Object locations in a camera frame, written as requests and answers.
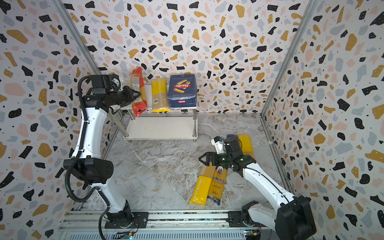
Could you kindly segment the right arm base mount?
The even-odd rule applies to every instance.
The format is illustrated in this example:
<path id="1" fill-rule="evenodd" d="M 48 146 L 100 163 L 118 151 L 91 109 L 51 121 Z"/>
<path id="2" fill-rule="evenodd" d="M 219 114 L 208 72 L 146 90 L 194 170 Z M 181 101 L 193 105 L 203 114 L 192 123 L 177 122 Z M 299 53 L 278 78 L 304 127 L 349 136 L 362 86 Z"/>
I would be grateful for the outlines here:
<path id="1" fill-rule="evenodd" d="M 266 208 L 257 201 L 251 201 L 242 206 L 240 211 L 229 211 L 226 222 L 230 228 L 267 227 L 275 230 L 275 216 L 273 209 Z"/>

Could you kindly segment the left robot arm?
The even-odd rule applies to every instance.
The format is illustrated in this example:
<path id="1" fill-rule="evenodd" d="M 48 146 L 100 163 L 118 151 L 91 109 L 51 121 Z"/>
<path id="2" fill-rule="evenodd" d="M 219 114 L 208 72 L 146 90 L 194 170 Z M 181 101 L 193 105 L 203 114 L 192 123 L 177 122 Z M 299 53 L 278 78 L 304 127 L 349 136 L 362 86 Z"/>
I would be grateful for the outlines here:
<path id="1" fill-rule="evenodd" d="M 65 188 L 69 197 L 78 203 L 88 200 L 98 192 L 107 205 L 104 214 L 110 222 L 122 221 L 125 225 L 133 219 L 128 201 L 122 197 L 111 180 L 114 165 L 102 158 L 101 135 L 112 106 L 125 107 L 139 98 L 141 93 L 122 86 L 116 74 L 91 75 L 78 82 L 78 97 L 82 111 L 82 124 L 76 148 L 70 159 L 64 160 Z M 72 190 L 70 177 L 74 176 L 91 187 L 80 198 Z"/>

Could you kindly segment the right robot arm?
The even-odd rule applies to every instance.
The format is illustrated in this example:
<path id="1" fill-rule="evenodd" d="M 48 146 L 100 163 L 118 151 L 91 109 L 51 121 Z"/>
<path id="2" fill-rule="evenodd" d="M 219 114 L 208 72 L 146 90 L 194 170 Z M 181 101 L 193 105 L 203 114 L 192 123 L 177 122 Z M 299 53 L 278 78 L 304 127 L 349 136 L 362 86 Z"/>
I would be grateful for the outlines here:
<path id="1" fill-rule="evenodd" d="M 257 201 L 242 206 L 240 211 L 229 211 L 227 222 L 231 228 L 246 227 L 247 240 L 258 240 L 262 228 L 276 232 L 280 240 L 307 240 L 317 232 L 310 202 L 296 197 L 273 180 L 257 161 L 243 153 L 239 139 L 214 138 L 215 152 L 206 152 L 199 161 L 205 166 L 223 167 L 238 173 L 254 185 L 268 200 L 271 208 Z"/>

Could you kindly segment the red spaghetti bag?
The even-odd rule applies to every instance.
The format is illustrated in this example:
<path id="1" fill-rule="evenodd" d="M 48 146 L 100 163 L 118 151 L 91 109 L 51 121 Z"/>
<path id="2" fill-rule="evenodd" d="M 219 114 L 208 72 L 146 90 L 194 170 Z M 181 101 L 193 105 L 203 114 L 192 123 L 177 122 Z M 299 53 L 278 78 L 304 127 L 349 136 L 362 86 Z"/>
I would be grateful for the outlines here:
<path id="1" fill-rule="evenodd" d="M 136 117 L 144 113 L 148 108 L 142 71 L 143 69 L 138 67 L 130 74 L 130 88 L 139 94 L 132 103 L 133 112 Z"/>

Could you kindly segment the blue Barilla pasta box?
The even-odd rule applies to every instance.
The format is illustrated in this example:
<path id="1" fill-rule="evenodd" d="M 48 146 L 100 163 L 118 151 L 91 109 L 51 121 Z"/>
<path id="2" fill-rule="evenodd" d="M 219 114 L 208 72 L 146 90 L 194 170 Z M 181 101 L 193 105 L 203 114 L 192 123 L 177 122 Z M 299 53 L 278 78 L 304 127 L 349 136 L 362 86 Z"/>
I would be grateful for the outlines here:
<path id="1" fill-rule="evenodd" d="M 197 93 L 197 82 L 194 74 L 172 75 L 170 77 L 168 101 L 171 108 L 196 107 Z"/>

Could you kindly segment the yellow-top spaghetti bag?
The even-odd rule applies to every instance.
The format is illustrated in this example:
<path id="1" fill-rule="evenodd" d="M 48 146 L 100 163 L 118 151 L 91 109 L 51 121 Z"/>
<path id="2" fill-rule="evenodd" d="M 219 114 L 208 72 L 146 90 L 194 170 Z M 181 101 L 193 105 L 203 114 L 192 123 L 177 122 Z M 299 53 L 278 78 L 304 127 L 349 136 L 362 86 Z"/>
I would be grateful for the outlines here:
<path id="1" fill-rule="evenodd" d="M 171 111 L 168 100 L 166 81 L 166 79 L 158 79 L 152 81 L 153 113 L 163 113 Z"/>

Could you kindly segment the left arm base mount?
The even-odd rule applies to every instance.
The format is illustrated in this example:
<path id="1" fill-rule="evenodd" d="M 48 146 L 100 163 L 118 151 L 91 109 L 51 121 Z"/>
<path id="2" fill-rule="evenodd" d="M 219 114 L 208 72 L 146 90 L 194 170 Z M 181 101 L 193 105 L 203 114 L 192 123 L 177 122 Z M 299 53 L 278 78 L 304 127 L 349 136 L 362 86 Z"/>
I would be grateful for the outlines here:
<path id="1" fill-rule="evenodd" d="M 106 229 L 145 229 L 149 218 L 149 212 L 132 212 L 128 202 L 121 211 L 109 210 L 106 215 Z"/>

